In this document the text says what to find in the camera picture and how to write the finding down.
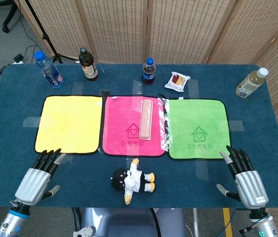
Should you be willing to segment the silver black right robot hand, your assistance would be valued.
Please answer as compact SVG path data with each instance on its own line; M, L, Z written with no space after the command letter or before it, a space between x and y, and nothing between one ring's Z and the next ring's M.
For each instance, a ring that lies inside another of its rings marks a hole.
M236 150L231 146L226 146L229 154L220 151L220 155L225 160L233 180L237 187L237 192L225 189L221 184L217 184L217 189L226 197L240 201L248 210L264 208L269 202L264 184L257 170L246 152L242 149Z

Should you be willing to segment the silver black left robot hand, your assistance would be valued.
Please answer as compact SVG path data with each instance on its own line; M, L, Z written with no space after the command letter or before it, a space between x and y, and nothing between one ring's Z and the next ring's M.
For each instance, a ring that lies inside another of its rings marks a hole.
M54 196L60 186L56 185L51 190L47 190L47 186L65 157L66 154L62 153L61 149L41 152L15 193L17 203L34 206L42 199Z

